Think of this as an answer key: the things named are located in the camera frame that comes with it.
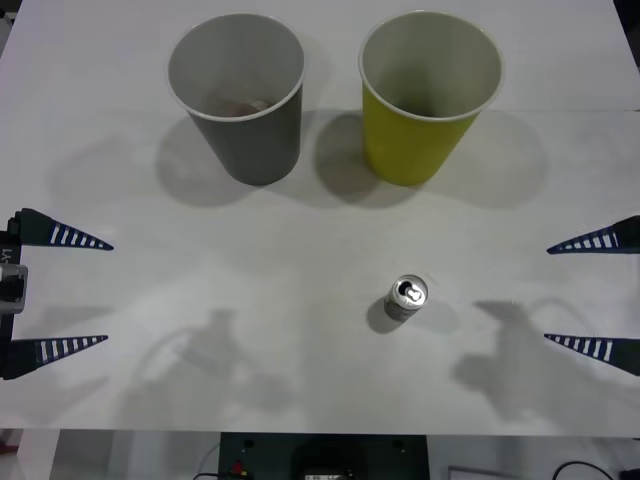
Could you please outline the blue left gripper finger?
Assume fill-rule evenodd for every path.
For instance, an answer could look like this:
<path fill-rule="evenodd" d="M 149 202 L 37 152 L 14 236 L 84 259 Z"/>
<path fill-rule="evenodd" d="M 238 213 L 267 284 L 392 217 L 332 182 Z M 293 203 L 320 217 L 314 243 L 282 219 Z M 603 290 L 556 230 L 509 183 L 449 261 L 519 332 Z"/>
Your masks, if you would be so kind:
<path fill-rule="evenodd" d="M 2 379 L 20 378 L 107 339 L 107 335 L 96 335 L 11 340 L 2 350 Z"/>
<path fill-rule="evenodd" d="M 14 234 L 22 245 L 90 250 L 113 250 L 114 247 L 89 233 L 30 208 L 15 212 Z"/>

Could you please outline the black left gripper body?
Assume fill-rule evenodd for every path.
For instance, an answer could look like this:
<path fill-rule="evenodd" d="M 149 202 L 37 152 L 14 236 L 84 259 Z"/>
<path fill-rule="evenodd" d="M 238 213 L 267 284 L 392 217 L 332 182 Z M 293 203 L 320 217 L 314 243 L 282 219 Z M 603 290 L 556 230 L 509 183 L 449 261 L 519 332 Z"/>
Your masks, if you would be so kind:
<path fill-rule="evenodd" d="M 20 245 L 17 237 L 1 232 L 1 349 L 12 336 L 13 317 L 20 310 Z"/>

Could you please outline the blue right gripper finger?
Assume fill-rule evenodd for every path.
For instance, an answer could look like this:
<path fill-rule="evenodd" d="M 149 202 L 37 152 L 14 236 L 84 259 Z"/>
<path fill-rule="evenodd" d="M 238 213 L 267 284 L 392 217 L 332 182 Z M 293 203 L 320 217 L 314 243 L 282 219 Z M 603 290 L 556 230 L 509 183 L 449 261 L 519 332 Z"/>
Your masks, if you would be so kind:
<path fill-rule="evenodd" d="M 544 338 L 580 355 L 638 376 L 639 340 L 630 338 L 584 337 L 544 333 Z"/>
<path fill-rule="evenodd" d="M 547 249 L 548 253 L 638 253 L 639 216 L 570 238 Z"/>

